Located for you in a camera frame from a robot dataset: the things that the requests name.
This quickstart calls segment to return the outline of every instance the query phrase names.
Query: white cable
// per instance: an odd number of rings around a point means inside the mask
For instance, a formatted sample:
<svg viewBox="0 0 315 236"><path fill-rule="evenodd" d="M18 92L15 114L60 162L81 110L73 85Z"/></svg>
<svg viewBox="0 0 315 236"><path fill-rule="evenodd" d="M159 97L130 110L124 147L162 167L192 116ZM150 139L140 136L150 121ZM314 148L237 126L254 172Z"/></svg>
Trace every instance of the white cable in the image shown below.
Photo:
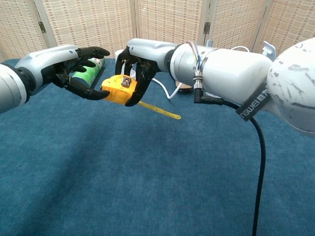
<svg viewBox="0 0 315 236"><path fill-rule="evenodd" d="M169 95L168 92L167 92L166 87L164 86L164 84L162 84L160 81L158 81L158 80L155 79L155 78L153 78L152 80L153 80L154 82L158 83L159 85L161 85L161 87L162 87L162 88L164 89L164 91L165 91L165 94L166 94L167 99L172 99L172 98L175 96L175 94L177 93L177 91L181 88L182 84L183 84L183 83L179 83L179 85L177 86L177 88L175 89L175 91L172 93L172 95Z"/></svg>
<svg viewBox="0 0 315 236"><path fill-rule="evenodd" d="M231 48L231 50L235 50L237 48L244 48L248 53L250 53L250 50L247 47L245 47L245 46L236 46L234 48Z"/></svg>

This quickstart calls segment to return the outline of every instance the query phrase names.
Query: black velcro strap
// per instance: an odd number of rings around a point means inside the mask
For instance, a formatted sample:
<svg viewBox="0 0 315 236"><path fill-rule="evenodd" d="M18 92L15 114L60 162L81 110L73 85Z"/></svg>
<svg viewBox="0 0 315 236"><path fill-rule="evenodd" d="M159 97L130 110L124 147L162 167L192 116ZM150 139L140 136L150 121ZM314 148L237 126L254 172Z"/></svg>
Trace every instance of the black velcro strap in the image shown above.
<svg viewBox="0 0 315 236"><path fill-rule="evenodd" d="M236 110L236 113L239 114L243 120L250 120L267 103L270 94L266 85L266 82L262 83L246 102Z"/></svg>

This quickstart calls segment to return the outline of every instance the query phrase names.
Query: hinge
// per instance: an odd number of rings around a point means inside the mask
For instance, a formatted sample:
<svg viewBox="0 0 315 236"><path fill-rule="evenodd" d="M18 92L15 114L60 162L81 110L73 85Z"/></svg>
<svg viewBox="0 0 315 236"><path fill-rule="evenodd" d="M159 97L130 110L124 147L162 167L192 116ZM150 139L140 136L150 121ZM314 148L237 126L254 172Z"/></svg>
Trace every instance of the hinge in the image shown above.
<svg viewBox="0 0 315 236"><path fill-rule="evenodd" d="M210 32L210 25L211 25L211 22L205 22L205 26L203 28L203 34L209 34L209 32Z"/></svg>
<svg viewBox="0 0 315 236"><path fill-rule="evenodd" d="M38 24L39 24L39 27L40 27L41 32L42 32L42 33L46 33L46 29L45 29L44 24L43 24L41 21L38 22Z"/></svg>

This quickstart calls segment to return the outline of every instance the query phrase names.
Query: woven panel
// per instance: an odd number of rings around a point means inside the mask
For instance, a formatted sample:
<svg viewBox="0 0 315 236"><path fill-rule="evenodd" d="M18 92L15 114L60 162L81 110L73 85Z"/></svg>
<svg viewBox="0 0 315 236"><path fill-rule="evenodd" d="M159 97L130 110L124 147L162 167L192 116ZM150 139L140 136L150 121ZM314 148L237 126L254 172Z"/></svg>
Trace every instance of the woven panel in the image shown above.
<svg viewBox="0 0 315 236"><path fill-rule="evenodd" d="M174 43L197 41L201 2L202 0L139 0L138 37Z"/></svg>
<svg viewBox="0 0 315 236"><path fill-rule="evenodd" d="M252 47L264 10L263 0L218 0L213 28L213 46L230 49Z"/></svg>
<svg viewBox="0 0 315 236"><path fill-rule="evenodd" d="M0 47L8 59L44 49L26 0L0 0Z"/></svg>
<svg viewBox="0 0 315 236"><path fill-rule="evenodd" d="M128 0L43 0L58 45L99 46L114 52L132 39Z"/></svg>
<svg viewBox="0 0 315 236"><path fill-rule="evenodd" d="M315 37L314 0L274 0L271 7L256 52L262 52L263 41L273 44L279 55L292 45Z"/></svg>

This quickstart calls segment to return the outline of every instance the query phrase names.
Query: robotic hand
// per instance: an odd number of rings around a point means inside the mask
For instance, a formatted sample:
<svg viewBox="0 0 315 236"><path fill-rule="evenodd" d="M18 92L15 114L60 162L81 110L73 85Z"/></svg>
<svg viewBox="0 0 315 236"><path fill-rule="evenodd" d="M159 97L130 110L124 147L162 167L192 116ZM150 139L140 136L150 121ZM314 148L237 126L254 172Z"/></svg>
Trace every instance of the robotic hand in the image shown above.
<svg viewBox="0 0 315 236"><path fill-rule="evenodd" d="M49 83L89 100L104 99L108 91L96 91L72 80L70 72L85 72L95 66L90 58L103 58L109 52L100 47L78 48L64 45L28 54L15 67L0 64L0 114L28 102Z"/></svg>
<svg viewBox="0 0 315 236"><path fill-rule="evenodd" d="M164 71L195 91L241 105L237 113L244 120L265 110L295 130L315 135L315 38L290 47L274 62L262 54L197 46L197 65L192 49L189 44L130 40L116 64L120 74L126 62L126 75L137 65L137 86L126 106L135 105L155 73Z"/></svg>

